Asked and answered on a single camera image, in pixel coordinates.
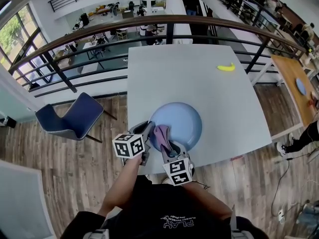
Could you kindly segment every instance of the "wooden handrail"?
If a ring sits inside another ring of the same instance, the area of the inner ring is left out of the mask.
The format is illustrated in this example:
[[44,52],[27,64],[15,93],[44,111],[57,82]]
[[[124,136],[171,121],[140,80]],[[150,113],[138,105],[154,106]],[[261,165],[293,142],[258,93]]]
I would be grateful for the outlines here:
[[110,30],[116,30],[124,27],[131,27],[131,26],[141,26],[141,25],[151,25],[151,24],[169,24],[169,23],[176,23],[176,24],[206,24],[206,25],[215,25],[215,26],[221,26],[221,27],[228,27],[233,29],[238,29],[258,35],[262,35],[265,37],[269,37],[271,39],[277,40],[279,42],[282,42],[286,45],[289,45],[291,47],[294,47],[302,52],[305,52],[306,50],[296,45],[295,43],[288,41],[284,38],[279,37],[278,35],[275,35],[273,33],[267,32],[265,30],[259,29],[254,26],[246,25],[243,23],[238,23],[231,20],[225,20],[225,19],[217,19],[217,18],[211,18],[211,17],[203,17],[203,16],[188,16],[188,15],[156,15],[156,16],[144,16],[144,17],[134,17],[134,18],[126,18],[122,20],[116,20],[112,23],[102,23],[95,26],[91,26],[85,29],[78,30],[76,32],[73,32],[71,34],[68,34],[66,36],[63,36],[59,39],[54,40],[53,42],[50,42],[43,47],[37,49],[33,53],[31,53],[29,56],[21,59],[18,63],[13,65],[9,72],[13,73],[19,66],[23,65],[24,63],[30,61],[31,59],[41,55],[44,52],[53,50],[54,48],[57,48],[63,44],[70,43],[71,41],[78,40],[87,36],[91,36],[93,34],[97,34],[100,32],[110,31]]

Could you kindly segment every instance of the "chair leg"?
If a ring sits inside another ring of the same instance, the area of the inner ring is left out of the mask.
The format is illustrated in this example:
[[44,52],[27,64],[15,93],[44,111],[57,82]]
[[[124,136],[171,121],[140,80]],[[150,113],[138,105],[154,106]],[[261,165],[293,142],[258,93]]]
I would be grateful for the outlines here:
[[113,119],[118,120],[116,117],[114,117],[112,114],[108,113],[106,110],[103,110],[103,112],[104,112],[106,115],[112,117]]
[[89,139],[91,139],[91,140],[93,140],[93,141],[97,141],[97,142],[99,142],[99,143],[102,143],[102,141],[100,141],[99,139],[97,139],[97,138],[94,138],[94,137],[92,137],[92,136],[90,136],[90,135],[86,135],[85,137],[87,137],[87,138],[89,138]]

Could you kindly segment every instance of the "purple cloth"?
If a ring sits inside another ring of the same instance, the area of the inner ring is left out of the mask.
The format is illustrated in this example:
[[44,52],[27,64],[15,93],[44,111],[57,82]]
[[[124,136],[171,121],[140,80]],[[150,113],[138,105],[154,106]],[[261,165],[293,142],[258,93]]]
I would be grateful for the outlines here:
[[158,125],[154,128],[154,135],[158,141],[159,147],[163,145],[168,151],[172,151],[169,141],[169,127],[166,125]]

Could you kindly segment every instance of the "blue chair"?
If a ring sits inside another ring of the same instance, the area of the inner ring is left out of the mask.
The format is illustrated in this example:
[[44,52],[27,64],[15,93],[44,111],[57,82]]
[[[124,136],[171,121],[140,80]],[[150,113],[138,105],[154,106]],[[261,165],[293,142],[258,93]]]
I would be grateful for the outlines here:
[[81,93],[63,117],[59,117],[52,105],[46,105],[35,113],[40,125],[47,133],[80,141],[85,137],[102,143],[88,135],[91,127],[102,115],[109,114],[103,107],[86,93]]

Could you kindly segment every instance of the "blue jeans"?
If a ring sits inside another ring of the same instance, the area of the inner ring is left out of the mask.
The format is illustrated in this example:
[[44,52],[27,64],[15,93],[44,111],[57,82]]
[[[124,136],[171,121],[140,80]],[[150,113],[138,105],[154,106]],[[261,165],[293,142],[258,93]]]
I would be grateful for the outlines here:
[[195,10],[187,10],[186,11],[186,14],[189,16],[192,16],[192,15],[196,16],[196,13],[197,13],[197,11],[195,11]]

